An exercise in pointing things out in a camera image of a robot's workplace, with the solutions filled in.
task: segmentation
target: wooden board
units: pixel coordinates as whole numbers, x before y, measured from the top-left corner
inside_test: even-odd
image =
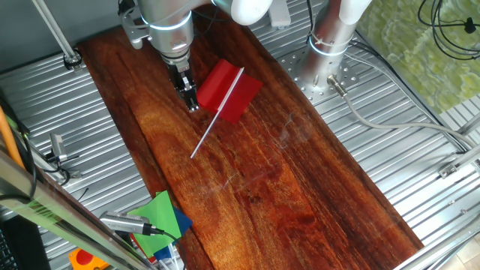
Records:
[[[154,48],[116,28],[79,49],[150,193],[193,220],[188,269],[393,269],[422,248],[248,28],[214,23],[193,42],[198,85],[220,58],[264,83],[193,160],[213,114],[187,111]]]

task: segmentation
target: metal bracket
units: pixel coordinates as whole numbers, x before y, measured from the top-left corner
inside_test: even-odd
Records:
[[[127,38],[130,41],[130,44],[132,44],[132,47],[140,50],[142,49],[143,46],[143,41],[142,38],[150,38],[149,37],[149,31],[148,28],[142,28],[142,29],[137,29],[137,28],[131,28],[128,27],[128,24],[134,25],[134,20],[131,18],[130,14],[125,14],[125,18],[122,19],[122,16],[124,14],[120,14],[120,23],[121,26],[123,27],[125,34],[127,34]]]
[[[67,150],[64,147],[62,136],[51,133],[50,141],[52,142],[52,152],[47,157],[49,162],[64,162],[68,159]]]
[[[470,149],[467,153],[461,155],[456,160],[453,160],[449,165],[443,167],[438,173],[445,179],[452,173],[457,172],[461,167],[467,164],[474,163],[476,166],[480,166],[480,145]]]
[[[312,104],[318,104],[320,101],[325,100],[332,95],[336,95],[337,92],[335,91],[334,87],[313,87],[311,83],[302,82],[302,80],[297,76],[297,64],[302,60],[303,57],[305,57],[306,51],[307,47],[297,49],[296,51],[293,51],[278,58],[277,61],[280,63],[282,68],[285,69],[289,76],[295,81],[295,84],[305,94],[308,100]],[[359,77],[347,64],[347,61],[345,59],[342,60],[340,64],[340,73],[337,75],[337,80],[345,89],[351,88],[359,84]]]
[[[473,116],[466,124],[460,127],[457,132],[462,135],[468,135],[480,125],[480,113]]]

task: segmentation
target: metal post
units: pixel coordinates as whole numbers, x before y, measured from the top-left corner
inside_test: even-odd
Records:
[[[43,178],[33,202],[0,203],[119,269],[155,269],[50,177]],[[29,194],[31,188],[32,176],[0,151],[0,193]]]
[[[480,125],[480,113],[473,116],[463,127],[458,129],[458,133],[462,135],[468,135],[470,132],[474,131]]]
[[[58,45],[60,45],[61,50],[65,54],[65,61],[70,64],[75,64],[78,62],[78,65],[73,66],[75,70],[81,69],[80,67],[80,58],[78,53],[72,49],[70,44],[68,43],[67,39],[63,35],[62,30],[59,27],[59,24],[55,21],[52,13],[45,4],[44,0],[31,0],[35,7],[37,8],[38,12],[42,16],[43,20],[45,21],[46,25],[52,32],[53,37],[57,40]]]

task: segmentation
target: cable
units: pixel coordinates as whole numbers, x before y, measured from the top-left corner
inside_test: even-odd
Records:
[[[437,0],[433,0],[432,10],[431,10],[431,13],[432,13],[432,15],[431,15],[431,21],[432,21],[433,38],[435,38],[435,37],[438,38],[438,41],[440,41],[440,43],[441,43],[445,48],[451,50],[453,53],[457,53],[457,54],[462,55],[462,56],[477,56],[477,55],[478,55],[478,52],[474,52],[474,53],[471,53],[471,52],[459,52],[459,51],[457,51],[456,49],[452,49],[448,44],[446,44],[445,42],[443,42],[442,38],[440,38],[440,36],[439,36],[438,33],[437,33],[437,30],[435,29],[436,26],[434,25],[434,22],[437,20],[437,14],[440,12],[440,6],[441,6],[442,0],[439,0],[439,4],[435,7],[435,3],[436,3],[436,2],[437,2]],[[441,23],[439,22],[439,29],[440,29],[440,31],[442,32],[443,37],[444,37],[445,39],[448,39],[448,38],[446,38],[446,36],[443,34],[443,30],[441,29],[441,27],[442,27],[442,26],[441,26]]]
[[[66,169],[60,169],[60,170],[65,173],[65,181],[60,184],[61,186],[64,186],[70,181],[71,176],[70,176],[70,173]]]
[[[464,135],[456,131],[450,130],[446,127],[439,126],[438,124],[430,124],[430,123],[374,124],[372,122],[369,122],[367,119],[363,118],[359,114],[359,112],[357,112],[355,107],[352,105],[352,102],[350,101],[350,98],[348,97],[348,95],[344,96],[343,99],[345,100],[348,107],[352,110],[352,113],[358,118],[358,120],[362,122],[364,125],[367,125],[371,128],[379,128],[379,129],[397,129],[397,128],[414,128],[414,127],[433,128],[435,130],[446,132],[448,134],[451,134],[452,136],[457,137],[460,140],[463,140],[471,148],[476,147],[476,144],[473,143],[471,140],[467,139]]]
[[[307,42],[308,43],[308,38],[313,35],[315,37],[315,34],[314,34],[314,11],[312,9],[312,3],[310,2],[310,0],[307,0],[307,7],[308,7],[308,16],[310,17],[310,33],[307,35]]]
[[[208,25],[207,29],[203,33],[198,34],[197,37],[202,37],[204,34],[206,34],[210,30],[213,23],[215,22],[215,18],[217,18],[218,10],[219,8],[217,7],[217,9],[215,9],[215,13],[213,15],[213,18],[211,18],[210,24]]]
[[[185,252],[185,249],[183,248],[183,245],[182,243],[180,243],[180,241],[173,235],[169,234],[168,232],[165,232],[164,230],[162,229],[152,229],[152,231],[154,231],[154,233],[156,234],[161,234],[161,235],[164,235],[164,236],[168,236],[170,237],[171,239],[173,239],[174,242],[177,242],[178,243],[178,246],[180,247],[181,249],[181,252],[183,253],[183,256],[184,256],[184,260],[183,260],[183,270],[185,270],[187,268],[187,253]]]
[[[362,35],[361,35],[358,31],[355,30],[355,32],[356,32],[356,34],[357,34],[360,38],[363,38]],[[350,41],[350,44],[352,44],[352,45],[355,46],[355,47],[359,47],[359,48],[361,48],[361,49],[363,49],[363,50],[366,50],[366,51],[372,53],[374,56],[376,56],[380,61],[382,61],[382,62],[385,64],[385,66],[386,66],[386,67],[397,77],[397,79],[405,86],[405,89],[407,89],[412,96],[416,96],[416,93],[414,93],[414,91],[409,87],[409,85],[400,77],[400,75],[399,75],[399,74],[397,73],[397,71],[392,67],[392,65],[391,65],[388,61],[386,61],[378,52],[376,52],[376,51],[374,50],[374,48],[372,48],[372,46],[370,46],[370,45],[368,45],[368,44],[366,44],[366,43],[362,43],[362,42],[357,41],[357,40],[352,40],[352,41]],[[433,114],[433,113],[428,109],[428,107],[424,106],[423,109],[421,109],[420,106],[417,106],[417,107],[418,107],[422,112],[427,111],[428,113],[426,113],[426,115],[429,116],[430,119],[431,119],[434,123],[436,123],[437,125],[442,125],[442,124],[441,124],[442,122],[435,116],[435,114]],[[460,149],[463,149],[465,152],[468,151],[468,149],[465,148],[465,146],[464,146],[462,143],[460,143],[455,136],[452,136],[452,135],[449,134],[449,133],[447,133],[447,136],[451,137],[451,139],[457,143],[457,146],[458,146]]]
[[[432,28],[432,33],[433,33],[433,41],[435,42],[435,45],[438,47],[438,49],[440,50],[440,52],[442,52],[444,55],[452,58],[452,59],[455,59],[455,60],[459,60],[459,61],[469,61],[469,60],[475,60],[477,59],[478,57],[480,57],[480,50],[477,50],[477,49],[467,49],[467,48],[463,48],[461,46],[458,46],[457,44],[451,42],[445,35],[445,33],[443,32],[443,28],[445,27],[450,27],[450,26],[465,26],[465,31],[467,33],[473,33],[476,29],[475,29],[475,26],[477,26],[476,24],[473,24],[473,21],[471,18],[468,18],[467,22],[463,23],[463,24],[447,24],[447,25],[443,25],[442,24],[442,20],[440,19],[440,8],[442,7],[442,4],[443,4],[443,0],[439,0],[438,1],[438,4],[437,4],[437,0],[433,0],[433,3],[432,3],[432,8],[431,8],[431,12],[430,12],[430,21],[431,23],[426,23],[420,16],[420,13],[422,12],[422,8],[424,7],[425,5],[425,2],[426,0],[424,0],[421,4],[420,4],[420,8],[418,9],[418,13],[417,13],[417,17],[418,17],[418,20],[420,21],[420,23],[426,25],[426,26],[430,26]],[[453,47],[450,47],[450,45],[448,45],[446,42],[443,41],[443,39],[439,36],[439,34],[437,33],[437,30],[435,29],[436,27],[439,28],[440,30],[440,33],[442,34],[442,36],[444,37],[444,39],[449,43],[451,44],[452,46],[460,49],[460,50],[463,50],[463,51],[466,51],[466,52],[460,52],[460,51],[457,51],[455,48]],[[457,57],[457,56],[454,56],[448,52],[446,52],[439,44],[439,42],[448,50],[450,50],[451,52],[453,53],[456,53],[458,55],[462,55],[462,56],[471,56],[469,58],[460,58],[460,57]]]
[[[426,2],[427,2],[427,0],[423,0],[423,1],[421,2],[420,7],[418,8],[417,18],[418,18],[418,20],[420,21],[420,23],[422,23],[422,24],[424,24],[424,25],[426,25],[426,26],[432,27],[433,22],[432,22],[432,23],[425,22],[425,21],[422,19],[422,17],[420,16],[420,13],[422,12],[422,8],[423,8],[423,6],[425,5]],[[457,24],[451,24],[451,25],[444,25],[444,27],[452,27],[452,26],[464,26],[464,24],[463,24],[463,23],[461,23],[461,24],[460,24],[460,23],[457,23]]]
[[[24,204],[30,203],[30,198],[23,195],[9,194],[9,195],[0,195],[0,201],[2,200],[18,200]]]
[[[375,68],[375,69],[378,70],[380,73],[382,73],[383,75],[387,76],[387,78],[389,78],[389,79],[391,80],[391,82],[394,83],[399,89],[402,89],[402,88],[397,84],[397,82],[395,82],[395,80],[390,76],[390,74],[386,73],[383,69],[377,67],[376,65],[374,65],[374,64],[372,64],[372,63],[370,63],[370,62],[368,62],[368,61],[364,61],[363,59],[360,59],[359,57],[357,57],[357,56],[355,56],[355,55],[351,55],[351,54],[349,54],[349,53],[346,53],[345,56],[348,57],[348,58],[350,58],[350,59],[352,59],[352,60],[354,60],[354,61],[363,63],[363,64],[365,64],[365,65],[368,65],[368,66],[372,67],[372,68]],[[415,104],[415,101],[414,101],[408,94],[407,94],[406,96],[410,99],[410,101],[412,101],[413,104]],[[419,106],[418,106],[418,109],[419,109],[422,113],[424,113],[425,115],[428,115],[428,113],[425,112],[425,111],[424,111],[422,108],[420,108]]]
[[[205,14],[203,14],[203,13],[200,13],[200,12],[198,12],[198,11],[196,11],[196,10],[192,10],[192,12],[193,12],[194,14],[200,16],[200,17],[205,18],[205,19],[213,20],[214,22],[223,22],[223,23],[226,23],[226,22],[231,22],[231,21],[233,21],[232,18],[230,18],[230,19],[217,19],[215,16],[214,16],[214,17],[210,17],[210,16],[205,15]]]
[[[25,169],[22,158],[20,157],[20,153],[18,152],[17,144],[15,143],[14,135],[12,134],[12,130],[7,121],[7,117],[5,116],[5,113],[3,112],[3,109],[1,107],[0,107],[0,131],[1,131],[1,135],[3,135],[5,144],[7,145],[8,154],[13,159],[13,161],[15,161],[16,164],[18,164],[18,166]]]
[[[28,157],[30,158],[31,162],[31,176],[33,177],[31,183],[31,190],[30,190],[30,200],[33,200],[33,196],[35,195],[35,191],[37,190],[37,167],[35,166],[35,161],[33,159],[32,148],[30,147],[29,138],[27,134],[22,134],[23,140],[25,142],[25,147],[27,148]]]
[[[87,188],[85,189],[85,191],[83,191],[82,196],[80,196],[80,198],[78,198],[78,199],[76,199],[76,200],[77,200],[77,201],[80,201],[80,200],[83,198],[83,196],[85,196],[85,194],[87,193],[87,191],[89,191],[89,189],[90,189],[90,187],[87,187]]]
[[[436,7],[436,13],[437,13],[437,16],[438,16],[438,26],[439,26],[439,29],[440,29],[440,33],[442,34],[443,38],[445,38],[445,40],[450,43],[451,45],[453,45],[454,47],[458,48],[458,49],[461,49],[461,50],[466,50],[468,52],[476,52],[476,54],[478,54],[478,52],[480,52],[480,49],[467,49],[467,48],[463,48],[463,47],[460,47],[458,46],[457,44],[451,42],[446,36],[445,36],[445,33],[443,32],[442,30],[442,23],[441,23],[441,19],[440,19],[440,8],[442,7],[442,3],[443,3],[443,0],[439,0],[439,3]]]

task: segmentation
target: metal grid surface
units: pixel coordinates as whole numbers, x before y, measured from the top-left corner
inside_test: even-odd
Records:
[[[31,130],[31,142],[46,154],[49,133],[61,134],[70,155],[63,163],[79,170],[64,188],[99,216],[106,210],[127,211],[146,204],[149,192],[120,137],[86,67],[68,71],[61,55],[0,76],[0,88],[19,119]],[[66,269],[67,254],[75,247],[40,229],[52,269]]]

